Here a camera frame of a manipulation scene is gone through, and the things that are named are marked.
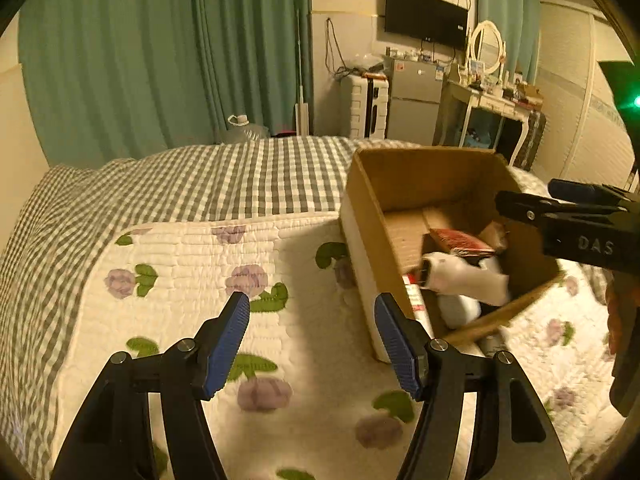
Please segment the person hand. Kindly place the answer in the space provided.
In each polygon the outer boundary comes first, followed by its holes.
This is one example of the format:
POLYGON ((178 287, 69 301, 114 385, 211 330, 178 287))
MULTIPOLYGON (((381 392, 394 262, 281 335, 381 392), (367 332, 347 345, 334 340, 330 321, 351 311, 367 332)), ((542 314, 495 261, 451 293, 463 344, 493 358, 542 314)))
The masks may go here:
POLYGON ((628 348, 639 309, 638 278, 611 272, 605 300, 608 308, 608 348, 613 356, 620 356, 628 348))

